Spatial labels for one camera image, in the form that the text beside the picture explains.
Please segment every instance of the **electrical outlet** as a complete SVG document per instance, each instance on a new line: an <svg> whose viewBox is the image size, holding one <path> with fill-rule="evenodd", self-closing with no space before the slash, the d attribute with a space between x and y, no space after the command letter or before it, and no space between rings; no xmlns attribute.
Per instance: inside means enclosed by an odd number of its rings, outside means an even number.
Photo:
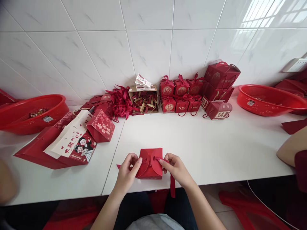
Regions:
<svg viewBox="0 0 307 230"><path fill-rule="evenodd" d="M283 69L282 72L300 72L307 66L307 59L295 58L290 61Z"/></svg>

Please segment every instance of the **person's arm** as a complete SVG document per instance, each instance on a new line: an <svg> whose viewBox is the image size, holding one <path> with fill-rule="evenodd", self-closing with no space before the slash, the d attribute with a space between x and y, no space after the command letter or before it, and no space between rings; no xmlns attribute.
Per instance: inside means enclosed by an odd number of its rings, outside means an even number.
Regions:
<svg viewBox="0 0 307 230"><path fill-rule="evenodd" d="M297 131L277 151L277 156L283 162L295 167L295 155L302 151L307 150L307 126Z"/></svg>
<svg viewBox="0 0 307 230"><path fill-rule="evenodd" d="M164 160L159 160L160 164L164 168L163 171L164 173L169 171L185 189L198 229L226 230L220 219L211 208L204 194L189 174L181 159L171 153L167 153L165 155L165 159L168 160L170 164Z"/></svg>
<svg viewBox="0 0 307 230"><path fill-rule="evenodd" d="M141 163L142 158L138 158L134 153L128 154L119 169L115 186L91 227L91 230L112 230L114 228L119 206L125 194L132 186Z"/></svg>
<svg viewBox="0 0 307 230"><path fill-rule="evenodd" d="M0 204L5 204L17 193L17 186L8 166L0 159Z"/></svg>

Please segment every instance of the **wall tile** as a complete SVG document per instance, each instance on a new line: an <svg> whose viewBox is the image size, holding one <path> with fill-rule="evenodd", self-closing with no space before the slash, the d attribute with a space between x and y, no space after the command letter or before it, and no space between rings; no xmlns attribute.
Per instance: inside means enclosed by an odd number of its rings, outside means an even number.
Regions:
<svg viewBox="0 0 307 230"><path fill-rule="evenodd" d="M293 58L307 50L307 29L258 29L242 56L241 75L234 85L272 85L288 76L280 73Z"/></svg>
<svg viewBox="0 0 307 230"><path fill-rule="evenodd" d="M226 0L218 28L259 28L274 0Z"/></svg>
<svg viewBox="0 0 307 230"><path fill-rule="evenodd" d="M25 31L75 30L61 0L9 0L3 4Z"/></svg>
<svg viewBox="0 0 307 230"><path fill-rule="evenodd" d="M215 29L225 0L176 0L173 29Z"/></svg>
<svg viewBox="0 0 307 230"><path fill-rule="evenodd" d="M127 30L172 29L174 0L121 0Z"/></svg>
<svg viewBox="0 0 307 230"><path fill-rule="evenodd" d="M79 32L108 90L135 82L126 31Z"/></svg>
<svg viewBox="0 0 307 230"><path fill-rule="evenodd" d="M193 78L196 72L201 76L214 29L174 30L170 62L170 78Z"/></svg>
<svg viewBox="0 0 307 230"><path fill-rule="evenodd" d="M136 74L152 84L169 74L171 30L127 31Z"/></svg>
<svg viewBox="0 0 307 230"><path fill-rule="evenodd" d="M63 0L77 30L124 30L121 5L115 0Z"/></svg>
<svg viewBox="0 0 307 230"><path fill-rule="evenodd" d="M260 27L307 28L307 2L275 0Z"/></svg>
<svg viewBox="0 0 307 230"><path fill-rule="evenodd" d="M26 33L0 33L0 58L43 94L80 99Z"/></svg>
<svg viewBox="0 0 307 230"><path fill-rule="evenodd" d="M81 99L104 93L105 85L77 32L38 32L29 36Z"/></svg>
<svg viewBox="0 0 307 230"><path fill-rule="evenodd" d="M18 32L23 31L15 19L0 4L0 31L1 32Z"/></svg>
<svg viewBox="0 0 307 230"><path fill-rule="evenodd" d="M1 60L0 73L1 89L14 98L28 99L42 96L41 92Z"/></svg>
<svg viewBox="0 0 307 230"><path fill-rule="evenodd" d="M217 29L202 76L208 65L218 59L237 65L256 31L257 29Z"/></svg>

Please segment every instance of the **hand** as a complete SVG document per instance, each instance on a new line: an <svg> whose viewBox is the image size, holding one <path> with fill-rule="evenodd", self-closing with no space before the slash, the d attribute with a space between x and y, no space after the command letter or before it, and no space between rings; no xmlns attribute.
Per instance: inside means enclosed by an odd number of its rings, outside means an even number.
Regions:
<svg viewBox="0 0 307 230"><path fill-rule="evenodd" d="M162 159L159 160L159 163L163 166L164 173L169 171L183 188L195 183L180 157L167 153L164 159L169 161L169 163L167 163Z"/></svg>
<svg viewBox="0 0 307 230"><path fill-rule="evenodd" d="M141 163L142 158L138 158L135 153L129 153L119 169L114 190L122 192L125 195L132 186Z"/></svg>

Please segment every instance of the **cartoon couple illustration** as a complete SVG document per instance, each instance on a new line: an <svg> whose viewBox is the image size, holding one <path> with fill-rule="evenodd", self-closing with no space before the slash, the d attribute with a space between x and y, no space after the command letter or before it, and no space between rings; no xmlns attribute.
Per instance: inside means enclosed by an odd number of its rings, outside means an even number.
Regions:
<svg viewBox="0 0 307 230"><path fill-rule="evenodd" d="M86 143L86 139L84 137L80 137L79 139L80 145L75 146L75 151L77 153L81 153L81 156L86 156L87 162L90 161L90 158L92 156L92 152L95 148L91 147L91 144L96 146L96 142L91 142L91 138L88 139L88 142Z"/></svg>

